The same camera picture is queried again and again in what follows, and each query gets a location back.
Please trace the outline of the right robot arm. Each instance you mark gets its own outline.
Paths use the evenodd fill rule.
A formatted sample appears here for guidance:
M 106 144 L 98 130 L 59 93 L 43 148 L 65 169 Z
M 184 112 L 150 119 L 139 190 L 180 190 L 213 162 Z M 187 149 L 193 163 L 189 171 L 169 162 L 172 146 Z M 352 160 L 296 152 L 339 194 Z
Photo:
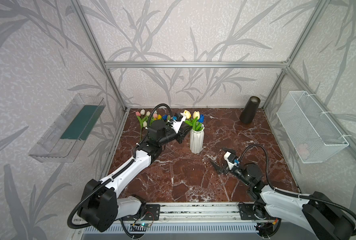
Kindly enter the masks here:
M 232 174 L 247 186 L 252 204 L 239 203 L 243 220 L 251 217 L 260 220 L 255 227 L 264 240 L 275 235 L 283 220 L 291 222 L 314 234 L 320 240 L 348 240 L 356 236 L 356 214 L 350 209 L 332 202 L 326 195 L 314 192 L 311 195 L 285 191 L 274 187 L 268 178 L 268 171 L 262 172 L 254 163 L 242 164 L 242 159 L 251 148 L 248 146 L 241 156 L 236 151 L 224 148 L 224 165 L 210 161 L 218 174 Z

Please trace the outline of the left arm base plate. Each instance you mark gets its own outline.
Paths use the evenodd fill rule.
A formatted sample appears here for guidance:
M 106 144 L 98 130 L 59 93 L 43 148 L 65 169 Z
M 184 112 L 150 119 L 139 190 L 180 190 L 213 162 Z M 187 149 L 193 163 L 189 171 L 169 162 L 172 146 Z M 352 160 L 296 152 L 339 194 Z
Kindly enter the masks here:
M 145 204 L 141 205 L 140 210 L 132 216 L 134 220 L 157 221 L 160 218 L 161 205 Z

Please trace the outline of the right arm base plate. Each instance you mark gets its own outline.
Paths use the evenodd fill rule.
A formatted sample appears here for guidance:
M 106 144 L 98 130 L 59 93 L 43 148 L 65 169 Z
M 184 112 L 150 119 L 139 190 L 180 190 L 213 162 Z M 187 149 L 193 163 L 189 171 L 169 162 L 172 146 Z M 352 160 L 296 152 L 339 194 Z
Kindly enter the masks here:
M 276 218 L 269 215 L 264 205 L 257 203 L 244 203 L 238 204 L 238 210 L 240 218 L 242 220 L 254 220 L 254 221 L 267 221 L 274 222 Z

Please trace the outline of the cream white tulip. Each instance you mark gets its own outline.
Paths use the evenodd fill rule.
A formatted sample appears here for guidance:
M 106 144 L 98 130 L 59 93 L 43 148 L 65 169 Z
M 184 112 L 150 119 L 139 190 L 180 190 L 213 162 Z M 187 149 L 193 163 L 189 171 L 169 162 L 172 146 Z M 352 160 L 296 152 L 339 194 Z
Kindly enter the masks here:
M 183 115 L 186 117 L 184 122 L 194 128 L 194 123 L 196 122 L 197 117 L 193 117 L 188 110 L 184 110 Z

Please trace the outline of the pink tulip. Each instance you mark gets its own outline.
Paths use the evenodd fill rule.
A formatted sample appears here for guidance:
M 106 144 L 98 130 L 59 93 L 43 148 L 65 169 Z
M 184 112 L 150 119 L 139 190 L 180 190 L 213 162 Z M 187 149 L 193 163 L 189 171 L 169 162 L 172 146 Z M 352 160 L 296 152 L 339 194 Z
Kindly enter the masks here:
M 142 127 L 142 124 L 141 124 L 141 114 L 140 114 L 140 111 L 137 111 L 137 112 L 136 112 L 136 116 L 137 116 L 137 119 L 138 119 L 139 124 L 140 124 L 140 141 L 141 141 L 141 140 L 142 140 L 143 127 Z

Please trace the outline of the white ribbed vase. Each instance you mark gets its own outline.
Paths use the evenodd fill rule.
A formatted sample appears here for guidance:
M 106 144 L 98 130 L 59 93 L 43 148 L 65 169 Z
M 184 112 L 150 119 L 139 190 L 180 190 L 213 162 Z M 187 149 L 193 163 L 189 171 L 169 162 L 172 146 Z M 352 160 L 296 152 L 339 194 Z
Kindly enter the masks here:
M 190 150 L 193 154 L 201 153 L 203 149 L 204 141 L 204 126 L 200 128 L 200 131 L 190 131 Z

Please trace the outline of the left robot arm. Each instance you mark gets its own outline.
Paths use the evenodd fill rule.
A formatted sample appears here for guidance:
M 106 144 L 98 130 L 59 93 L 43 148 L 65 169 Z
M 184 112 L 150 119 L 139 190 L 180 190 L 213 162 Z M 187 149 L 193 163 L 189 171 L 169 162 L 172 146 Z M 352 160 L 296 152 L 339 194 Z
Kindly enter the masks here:
M 118 219 L 142 215 L 145 203 L 134 196 L 121 199 L 121 192 L 160 156 L 164 145 L 172 141 L 182 143 L 190 131 L 191 126 L 185 119 L 179 122 L 154 121 L 124 164 L 100 181 L 92 179 L 86 184 L 81 201 L 68 216 L 68 227 L 83 229 L 92 226 L 104 232 Z

